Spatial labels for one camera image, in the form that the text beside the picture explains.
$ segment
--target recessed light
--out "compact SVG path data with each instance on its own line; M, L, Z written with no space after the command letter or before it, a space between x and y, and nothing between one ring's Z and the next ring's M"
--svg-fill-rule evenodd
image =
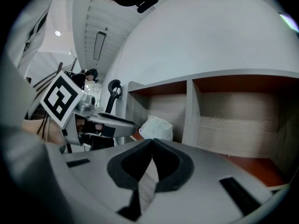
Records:
M298 26L297 26L296 22L291 17L288 17L288 16L283 15L283 14L280 14L280 16L289 25L290 28L292 28L296 32L299 32L299 29L298 29Z

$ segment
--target white curved wall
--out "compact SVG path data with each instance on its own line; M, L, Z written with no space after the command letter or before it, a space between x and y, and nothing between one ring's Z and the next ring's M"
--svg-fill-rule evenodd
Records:
M275 69L299 73L299 40L277 11L262 0L168 0L127 38L103 83L119 79L150 84L215 70Z

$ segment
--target black cable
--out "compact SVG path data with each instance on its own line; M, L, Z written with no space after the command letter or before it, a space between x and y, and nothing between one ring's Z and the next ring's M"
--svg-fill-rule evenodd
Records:
M43 122L42 122L41 126L38 128L38 130L37 130L36 134L38 134L38 133L40 132L41 128L42 128L42 126L43 126L43 123L44 123L44 121L45 121L45 118L46 118L46 114L47 114L47 112L45 111L45 115L43 116Z
M46 122L45 122L45 124L44 124L44 126L43 126L43 134L42 134L42 139L43 139L43 137L44 137L44 134L45 134L45 127L46 127L46 125L47 125L48 117L49 117L49 114L47 114Z

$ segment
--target ceiling light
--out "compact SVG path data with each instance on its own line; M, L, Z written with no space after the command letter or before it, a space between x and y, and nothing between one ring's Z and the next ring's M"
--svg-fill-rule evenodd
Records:
M94 50L93 50L93 59L94 60L98 61L100 59L100 55L101 55L101 51L103 48L103 44L104 44L106 35L107 34L103 33L103 32L97 33L97 37L95 39L95 44L94 44Z
M296 22L291 17L288 17L288 16L283 15L283 14L280 14L280 16L289 25L289 27L291 29L295 30L296 32L299 32L299 29L298 29L298 26L297 26Z

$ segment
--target white plastic bag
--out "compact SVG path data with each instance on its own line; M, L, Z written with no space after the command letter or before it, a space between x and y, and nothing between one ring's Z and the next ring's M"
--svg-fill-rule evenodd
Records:
M149 119L139 129L145 139L163 139L172 141L172 124L159 117L149 115Z

